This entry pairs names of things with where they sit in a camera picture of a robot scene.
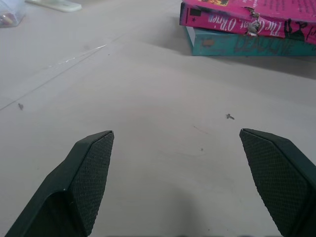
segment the textured rubber pad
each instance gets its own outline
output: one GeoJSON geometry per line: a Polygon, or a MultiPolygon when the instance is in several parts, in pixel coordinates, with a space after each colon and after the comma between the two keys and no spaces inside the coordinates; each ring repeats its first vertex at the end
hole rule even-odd
{"type": "Polygon", "coordinates": [[[86,234],[91,234],[94,221],[105,191],[113,138],[102,138],[95,142],[86,155],[70,191],[83,222],[86,234]]]}
{"type": "Polygon", "coordinates": [[[87,237],[105,191],[114,135],[104,131],[73,146],[44,179],[6,237],[87,237]]]}
{"type": "Polygon", "coordinates": [[[295,236],[314,207],[314,191],[291,158],[272,140],[286,143],[283,149],[297,148],[287,139],[250,129],[243,129],[240,138],[258,193],[276,226],[283,236],[295,236]]]}

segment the book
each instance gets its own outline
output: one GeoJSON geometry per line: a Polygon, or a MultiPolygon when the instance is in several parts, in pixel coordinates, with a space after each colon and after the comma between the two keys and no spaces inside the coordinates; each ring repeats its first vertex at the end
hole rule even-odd
{"type": "Polygon", "coordinates": [[[310,56],[316,45],[293,39],[243,36],[186,26],[194,56],[310,56]]]}
{"type": "Polygon", "coordinates": [[[183,1],[183,26],[316,44],[316,0],[183,1]]]}

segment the pink book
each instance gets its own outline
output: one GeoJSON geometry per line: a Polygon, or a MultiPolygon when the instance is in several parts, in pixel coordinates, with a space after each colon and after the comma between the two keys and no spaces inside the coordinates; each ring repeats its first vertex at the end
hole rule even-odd
{"type": "Polygon", "coordinates": [[[316,44],[316,0],[183,0],[180,25],[316,44]]]}

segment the table surface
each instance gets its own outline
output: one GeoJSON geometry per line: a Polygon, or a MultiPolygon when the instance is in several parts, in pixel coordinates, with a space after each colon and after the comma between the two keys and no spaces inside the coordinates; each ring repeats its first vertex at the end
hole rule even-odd
{"type": "Polygon", "coordinates": [[[73,144],[104,130],[115,142],[92,237],[279,235],[238,134],[286,137],[315,163],[315,59],[193,57],[179,0],[77,2],[27,5],[0,29],[0,236],[73,144]]]}

